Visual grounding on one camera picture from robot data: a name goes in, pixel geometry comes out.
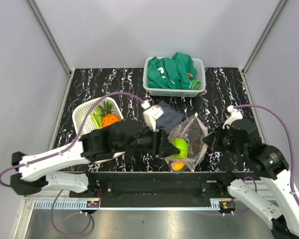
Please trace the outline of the fake green fruit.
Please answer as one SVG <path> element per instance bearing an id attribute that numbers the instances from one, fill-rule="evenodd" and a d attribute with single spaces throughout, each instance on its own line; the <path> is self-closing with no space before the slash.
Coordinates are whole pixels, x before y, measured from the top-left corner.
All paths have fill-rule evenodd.
<path id="1" fill-rule="evenodd" d="M 183 138 L 175 138 L 172 144 L 179 150 L 179 154 L 173 155 L 175 159 L 183 159 L 188 156 L 188 143 Z"/>

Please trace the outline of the fake orange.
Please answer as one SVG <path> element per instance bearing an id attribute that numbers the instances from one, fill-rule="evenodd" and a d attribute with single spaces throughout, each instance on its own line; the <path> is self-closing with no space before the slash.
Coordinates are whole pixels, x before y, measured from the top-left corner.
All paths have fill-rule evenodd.
<path id="1" fill-rule="evenodd" d="M 173 171 L 181 171 L 185 167 L 184 163 L 172 162 L 171 168 Z"/>

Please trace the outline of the clear zip top bag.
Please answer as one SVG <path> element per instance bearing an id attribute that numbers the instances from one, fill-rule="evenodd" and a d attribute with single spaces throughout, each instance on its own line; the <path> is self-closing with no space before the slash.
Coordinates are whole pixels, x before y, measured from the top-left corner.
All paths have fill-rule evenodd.
<path id="1" fill-rule="evenodd" d="M 172 143 L 175 138 L 183 138 L 188 143 L 188 156 L 183 159 L 175 159 L 172 156 L 166 157 L 165 161 L 174 173 L 185 170 L 194 171 L 195 167 L 204 159 L 207 145 L 202 140 L 208 136 L 206 126 L 198 117 L 198 113 L 187 118 L 184 122 L 177 125 L 169 134 L 168 140 Z M 184 163 L 185 167 L 181 171 L 173 171 L 172 162 Z"/>

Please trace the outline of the fake pineapple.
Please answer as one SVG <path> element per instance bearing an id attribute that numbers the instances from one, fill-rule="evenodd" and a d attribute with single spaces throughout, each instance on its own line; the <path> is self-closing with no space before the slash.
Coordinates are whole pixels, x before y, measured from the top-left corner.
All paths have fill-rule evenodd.
<path id="1" fill-rule="evenodd" d="M 121 118 L 113 112 L 113 104 L 111 102 L 105 101 L 102 104 L 97 105 L 97 109 L 102 118 L 102 127 L 107 127 L 121 121 Z"/>

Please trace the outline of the fake green onion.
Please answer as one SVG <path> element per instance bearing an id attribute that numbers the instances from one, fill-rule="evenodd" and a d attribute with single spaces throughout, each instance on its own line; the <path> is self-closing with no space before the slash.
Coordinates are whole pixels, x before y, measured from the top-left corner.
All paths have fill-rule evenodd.
<path id="1" fill-rule="evenodd" d="M 102 111 L 98 107 L 95 107 L 94 110 L 90 113 L 90 116 L 92 118 L 92 121 L 93 121 L 96 129 L 101 129 L 102 128 L 102 119 L 103 119 Z"/>

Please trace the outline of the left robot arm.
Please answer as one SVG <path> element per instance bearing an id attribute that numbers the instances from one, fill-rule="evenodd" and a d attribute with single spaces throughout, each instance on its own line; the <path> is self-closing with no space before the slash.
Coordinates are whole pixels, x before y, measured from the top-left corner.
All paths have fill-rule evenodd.
<path id="1" fill-rule="evenodd" d="M 151 129 L 135 120 L 122 120 L 45 153 L 13 153 L 12 163 L 18 166 L 18 170 L 11 175 L 10 185 L 22 196 L 43 190 L 65 190 L 93 197 L 98 185 L 87 174 L 64 173 L 62 169 L 79 164 L 102 163 L 125 152 L 139 150 L 145 150 L 155 158 L 166 158 L 180 152 L 168 141 L 162 128 Z"/>

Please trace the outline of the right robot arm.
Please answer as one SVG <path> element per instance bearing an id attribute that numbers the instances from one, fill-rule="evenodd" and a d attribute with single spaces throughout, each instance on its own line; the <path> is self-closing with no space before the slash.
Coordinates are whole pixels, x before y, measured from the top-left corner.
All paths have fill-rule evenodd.
<path id="1" fill-rule="evenodd" d="M 218 127 L 203 139 L 213 151 L 227 150 L 243 158 L 247 166 L 267 186 L 276 201 L 271 204 L 248 189 L 234 173 L 226 172 L 217 180 L 221 197 L 238 199 L 270 228 L 276 239 L 299 239 L 299 198 L 291 194 L 291 170 L 281 151 L 262 143 L 257 127 L 248 119 L 238 119 Z"/>

